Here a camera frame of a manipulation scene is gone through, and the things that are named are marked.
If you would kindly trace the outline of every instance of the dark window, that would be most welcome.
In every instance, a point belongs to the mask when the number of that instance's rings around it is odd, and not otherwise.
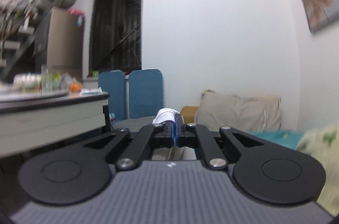
[[[141,0],[95,0],[91,70],[141,69]]]

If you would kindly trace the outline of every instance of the table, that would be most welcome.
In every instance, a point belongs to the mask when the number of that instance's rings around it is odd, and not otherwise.
[[[110,130],[108,93],[0,103],[0,158],[103,127]]]

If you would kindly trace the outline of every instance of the silver bolt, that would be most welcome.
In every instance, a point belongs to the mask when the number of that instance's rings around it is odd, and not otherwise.
[[[167,164],[167,166],[170,167],[170,168],[173,168],[173,167],[175,167],[176,165],[177,165],[177,164],[174,163],[174,162],[170,162],[170,163]]]
[[[121,168],[128,168],[134,164],[134,161],[130,158],[122,158],[118,160],[117,164]]]
[[[213,158],[210,160],[210,165],[215,168],[223,167],[226,165],[226,163],[226,160],[221,158]]]

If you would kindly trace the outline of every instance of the refrigerator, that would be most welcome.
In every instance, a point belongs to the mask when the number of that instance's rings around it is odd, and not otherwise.
[[[35,68],[46,64],[50,72],[69,73],[82,81],[84,17],[53,8],[35,30]]]

